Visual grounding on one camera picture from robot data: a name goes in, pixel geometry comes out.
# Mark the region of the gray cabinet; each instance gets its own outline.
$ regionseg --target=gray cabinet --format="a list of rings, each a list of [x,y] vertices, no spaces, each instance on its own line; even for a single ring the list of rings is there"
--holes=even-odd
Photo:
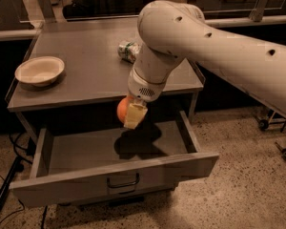
[[[59,57],[66,71],[49,87],[17,84],[9,103],[36,143],[30,178],[10,185],[26,206],[173,190],[212,171],[218,154],[201,153],[189,121],[203,77],[188,60],[167,80],[161,98],[168,101],[151,103],[136,130],[114,123],[111,103],[127,94],[132,68],[117,46],[125,39],[142,43],[136,22],[131,17],[45,24],[31,58]],[[180,99],[187,108],[179,107]]]

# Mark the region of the drawer handle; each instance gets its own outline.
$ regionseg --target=drawer handle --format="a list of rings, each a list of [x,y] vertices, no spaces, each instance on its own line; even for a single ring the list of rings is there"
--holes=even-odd
[[[123,184],[118,184],[118,185],[111,185],[111,180],[109,178],[107,178],[107,186],[109,188],[121,188],[121,187],[129,187],[129,186],[134,186],[136,185],[137,183],[139,183],[140,181],[140,174],[136,174],[135,175],[135,181],[132,181],[132,182],[128,182],[128,183],[123,183]]]

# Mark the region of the floor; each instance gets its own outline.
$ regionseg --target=floor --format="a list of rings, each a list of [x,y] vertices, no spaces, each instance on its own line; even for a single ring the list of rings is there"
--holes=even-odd
[[[220,154],[207,178],[180,182],[173,192],[149,194],[144,201],[116,207],[51,205],[44,220],[44,207],[25,208],[0,228],[286,229],[286,161],[275,145],[277,141],[286,147],[286,128],[283,133],[276,125],[260,131],[256,117],[263,115],[261,106],[196,113],[193,130],[200,146],[204,152]],[[27,140],[23,135],[18,143],[25,146]],[[2,177],[14,157],[9,137],[0,135]],[[28,175],[30,165],[24,164],[25,171],[16,179]],[[21,209],[10,192],[0,221]]]

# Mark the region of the table top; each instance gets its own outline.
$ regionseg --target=table top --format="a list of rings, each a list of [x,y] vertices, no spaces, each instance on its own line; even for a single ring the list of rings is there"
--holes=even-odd
[[[139,44],[136,17],[46,24],[31,58],[55,56],[65,72],[49,87],[18,83],[8,106],[11,112],[58,108],[118,100],[128,93],[133,66],[117,53],[123,40]],[[184,60],[168,78],[163,94],[183,94],[203,88],[192,66]]]

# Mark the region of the drawer front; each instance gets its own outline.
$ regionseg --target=drawer front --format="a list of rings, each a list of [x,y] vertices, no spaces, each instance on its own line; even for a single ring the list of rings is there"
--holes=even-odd
[[[10,188],[28,207],[116,198],[144,190],[174,188],[185,179],[207,177],[218,154],[186,154],[13,182]]]

